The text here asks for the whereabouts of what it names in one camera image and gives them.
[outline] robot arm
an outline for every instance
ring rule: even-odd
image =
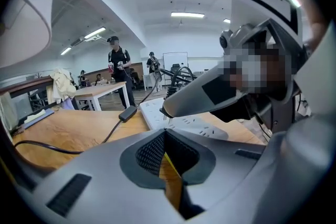
[[[226,108],[229,114],[241,98],[250,118],[271,106],[292,110],[285,105],[297,93],[292,77],[307,59],[300,10],[288,0],[233,0],[231,22],[219,39],[223,61],[168,97],[162,113],[173,118]]]

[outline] backpack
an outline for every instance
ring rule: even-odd
[[[152,64],[151,64],[152,70],[158,71],[159,70],[159,66],[160,66],[160,63],[159,63],[158,59],[156,59],[156,58],[153,59],[153,57],[151,57],[151,59],[152,59]]]
[[[122,48],[120,48],[122,53],[124,54],[124,57],[125,59],[127,59],[127,56],[126,56],[126,50],[123,50]],[[109,52],[109,62],[111,61],[111,55],[112,55],[112,51]]]

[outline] whiteboard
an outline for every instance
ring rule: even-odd
[[[188,66],[188,53],[186,51],[165,52],[163,54],[163,68],[170,71],[174,63],[178,63],[180,67]],[[164,75],[164,80],[165,84],[170,84],[171,77]]]

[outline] power adapter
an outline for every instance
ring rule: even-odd
[[[122,122],[127,122],[133,115],[137,112],[137,108],[133,105],[126,108],[122,113],[119,114],[119,120]]]

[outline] power strip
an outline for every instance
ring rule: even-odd
[[[226,132],[203,121],[197,115],[173,118],[169,123],[169,118],[164,119],[164,115],[160,112],[163,101],[163,98],[157,98],[140,104],[142,115],[151,130],[162,128],[179,129],[211,138],[228,139]]]

